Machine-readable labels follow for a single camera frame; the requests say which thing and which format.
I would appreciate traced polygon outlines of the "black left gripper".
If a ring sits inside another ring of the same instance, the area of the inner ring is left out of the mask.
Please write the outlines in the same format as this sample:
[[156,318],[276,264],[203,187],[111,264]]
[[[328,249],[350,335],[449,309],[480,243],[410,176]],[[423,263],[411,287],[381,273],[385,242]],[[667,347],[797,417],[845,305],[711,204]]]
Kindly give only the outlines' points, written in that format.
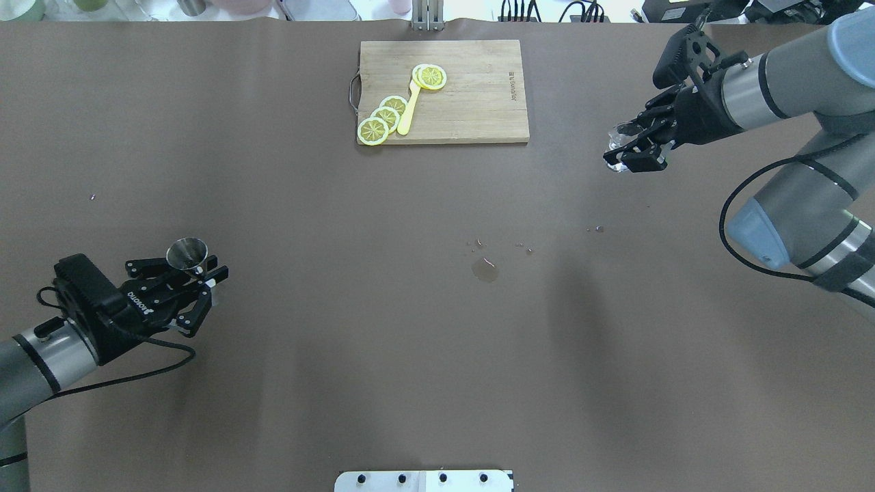
[[196,336],[215,304],[213,290],[229,277],[229,268],[218,266],[213,254],[194,272],[177,270],[165,258],[127,260],[125,270],[131,279],[116,288],[128,307],[111,322],[119,340],[92,344],[98,366],[154,342],[160,333],[178,331],[187,338]]

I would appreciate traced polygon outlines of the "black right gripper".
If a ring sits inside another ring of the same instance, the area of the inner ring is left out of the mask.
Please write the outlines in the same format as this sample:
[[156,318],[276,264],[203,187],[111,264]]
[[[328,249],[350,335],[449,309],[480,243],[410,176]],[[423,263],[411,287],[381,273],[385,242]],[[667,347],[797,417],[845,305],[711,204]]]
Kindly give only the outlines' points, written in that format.
[[701,92],[684,84],[672,86],[648,100],[643,112],[631,121],[621,122],[619,134],[653,130],[649,138],[638,136],[634,143],[616,150],[628,168],[624,172],[661,172],[668,167],[674,146],[708,144],[743,132],[716,101],[719,94],[719,90]]

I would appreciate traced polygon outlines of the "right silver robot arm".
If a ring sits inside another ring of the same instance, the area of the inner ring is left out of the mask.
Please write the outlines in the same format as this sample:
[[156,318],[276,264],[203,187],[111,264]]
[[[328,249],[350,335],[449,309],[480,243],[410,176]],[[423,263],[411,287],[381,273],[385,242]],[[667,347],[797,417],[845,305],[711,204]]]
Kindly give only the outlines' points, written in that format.
[[652,81],[658,94],[612,129],[604,164],[659,172],[682,146],[809,118],[807,142],[728,194],[718,236],[741,265],[872,315],[873,224],[851,206],[873,189],[873,9],[760,54],[726,52],[698,18],[669,38]]

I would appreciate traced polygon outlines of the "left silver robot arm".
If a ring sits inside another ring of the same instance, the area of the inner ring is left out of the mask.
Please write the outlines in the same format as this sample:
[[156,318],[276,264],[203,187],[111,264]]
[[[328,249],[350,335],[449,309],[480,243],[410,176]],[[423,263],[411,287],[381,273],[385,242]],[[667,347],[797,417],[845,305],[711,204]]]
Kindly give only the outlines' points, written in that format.
[[128,279],[114,286],[84,254],[54,265],[52,308],[59,315],[2,342],[2,489],[30,490],[25,415],[44,402],[88,390],[79,380],[144,344],[196,352],[157,339],[177,330],[193,338],[213,306],[213,290],[229,275],[208,255],[174,268],[165,258],[129,260]]

